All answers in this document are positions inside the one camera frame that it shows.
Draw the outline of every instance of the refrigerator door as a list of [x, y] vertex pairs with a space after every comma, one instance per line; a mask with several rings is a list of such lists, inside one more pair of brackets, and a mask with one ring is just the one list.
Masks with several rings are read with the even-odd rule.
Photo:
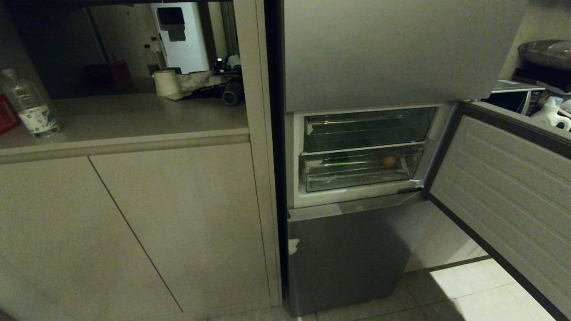
[[284, 0], [291, 111], [488, 97], [527, 0]]
[[393, 293], [430, 214], [420, 192], [289, 211], [292, 316]]
[[555, 319], [571, 318], [571, 133], [461, 103], [425, 191]]

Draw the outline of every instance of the floor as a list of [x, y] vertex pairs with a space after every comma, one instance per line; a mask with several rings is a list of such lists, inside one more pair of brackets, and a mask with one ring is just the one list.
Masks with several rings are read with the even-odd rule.
[[282, 307], [208, 321], [552, 321], [493, 259], [406, 274], [385, 299], [290, 318]]

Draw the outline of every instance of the cabinet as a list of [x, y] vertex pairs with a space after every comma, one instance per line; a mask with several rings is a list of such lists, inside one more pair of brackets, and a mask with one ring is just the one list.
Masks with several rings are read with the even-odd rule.
[[0, 259], [72, 318], [180, 309], [86, 157], [0, 166]]
[[184, 312], [269, 305], [249, 143], [90, 159]]

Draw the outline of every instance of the bottle label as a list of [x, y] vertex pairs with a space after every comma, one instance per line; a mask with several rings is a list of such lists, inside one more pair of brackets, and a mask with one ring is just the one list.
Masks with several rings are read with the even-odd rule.
[[18, 113], [26, 128], [32, 133], [43, 133], [57, 127], [58, 122], [47, 106], [35, 107]]

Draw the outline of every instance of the plastic water bottle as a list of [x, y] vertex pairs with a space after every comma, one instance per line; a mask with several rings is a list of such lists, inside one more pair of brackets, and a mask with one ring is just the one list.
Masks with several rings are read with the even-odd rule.
[[25, 79], [18, 79], [14, 69], [2, 70], [2, 74], [8, 79], [4, 92], [30, 133], [37, 138], [47, 138], [59, 133], [61, 128], [36, 85]]

